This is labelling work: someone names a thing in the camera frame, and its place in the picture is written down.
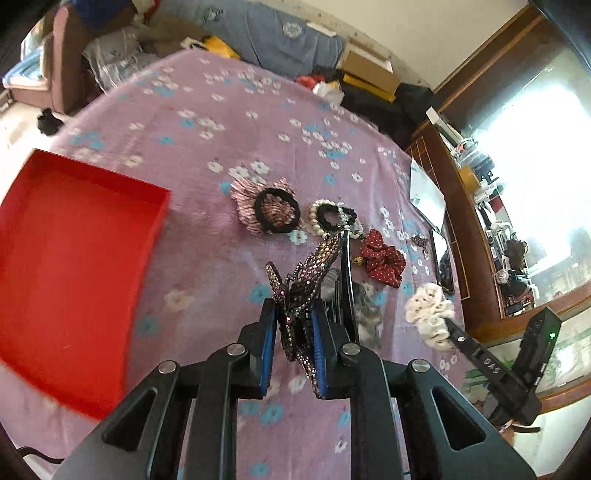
white wall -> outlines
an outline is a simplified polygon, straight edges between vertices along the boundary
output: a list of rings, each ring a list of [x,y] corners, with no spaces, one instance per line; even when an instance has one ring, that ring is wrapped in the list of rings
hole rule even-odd
[[[366,33],[435,88],[527,0],[304,0]]]

bed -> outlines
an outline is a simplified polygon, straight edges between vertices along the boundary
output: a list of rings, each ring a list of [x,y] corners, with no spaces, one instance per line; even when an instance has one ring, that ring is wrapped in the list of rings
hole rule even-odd
[[[415,289],[434,281],[432,260],[410,241],[428,232],[408,200],[411,159],[356,115],[266,70],[190,50],[89,105],[51,150],[172,191],[135,314],[129,389],[165,359],[202,361],[235,341],[271,294],[265,263],[287,273],[315,249],[319,238],[308,224],[286,235],[246,231],[229,193],[235,178],[247,176],[268,183],[286,177],[304,219],[316,199],[342,200],[365,232],[375,228],[400,249],[407,260],[400,288],[353,268],[383,319],[378,352],[400,363],[425,358],[462,384],[465,363],[426,347],[404,320]],[[452,299],[462,324],[459,296]],[[0,385],[0,420],[18,446],[67,456],[96,424],[6,367]],[[349,477],[348,403],[316,400],[279,342],[268,396],[240,403],[238,414],[238,478]]]

metal screw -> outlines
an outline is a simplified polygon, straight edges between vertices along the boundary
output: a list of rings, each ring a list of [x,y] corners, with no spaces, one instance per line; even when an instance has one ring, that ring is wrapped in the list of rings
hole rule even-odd
[[[158,371],[161,374],[171,374],[177,369],[177,364],[172,360],[165,360],[158,366]]]
[[[429,362],[427,362],[426,360],[423,360],[422,358],[418,358],[416,360],[413,360],[411,366],[415,372],[418,372],[420,374],[425,373],[427,370],[429,370],[431,368],[431,365],[429,364]]]
[[[361,351],[361,348],[357,343],[346,343],[343,345],[343,353],[345,355],[357,355]]]
[[[241,343],[233,343],[231,345],[228,345],[227,352],[228,355],[238,356],[246,352],[246,348]]]

hair accessory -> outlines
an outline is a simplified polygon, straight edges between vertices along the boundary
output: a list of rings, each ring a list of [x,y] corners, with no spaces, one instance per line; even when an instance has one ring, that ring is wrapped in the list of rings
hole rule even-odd
[[[285,178],[272,187],[244,178],[234,180],[230,196],[238,204],[238,217],[253,235],[289,233],[300,224],[301,210],[295,191]]]
[[[322,284],[324,276],[340,252],[341,233],[327,233],[314,253],[308,254],[295,271],[281,279],[273,262],[266,265],[267,277],[277,302],[277,315],[281,334],[281,345],[290,362],[298,360],[306,375],[312,381],[314,393],[319,396],[314,366],[314,339],[308,309]]]
[[[425,257],[425,260],[429,260],[429,250],[427,249],[429,240],[427,237],[422,233],[417,233],[411,238],[411,240],[417,247],[421,247],[423,249],[423,256]]]
[[[402,272],[406,260],[396,247],[384,243],[384,237],[375,228],[363,240],[359,254],[366,260],[365,268],[370,278],[398,288],[402,282]]]
[[[425,343],[436,350],[451,350],[445,319],[454,318],[453,303],[434,283],[420,286],[406,305],[406,321],[413,323]]]
[[[339,222],[333,225],[326,219],[327,213],[339,216]],[[335,203],[330,200],[316,200],[310,206],[310,223],[314,233],[324,236],[328,232],[349,231],[349,237],[356,239],[363,235],[363,226],[357,218],[355,210],[347,208],[343,202]]]

cardboard box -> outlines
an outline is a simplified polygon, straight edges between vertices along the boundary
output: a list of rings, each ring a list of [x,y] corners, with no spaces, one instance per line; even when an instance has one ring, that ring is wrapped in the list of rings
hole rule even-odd
[[[337,68],[393,94],[400,78],[392,72],[390,60],[354,42],[347,43]]]

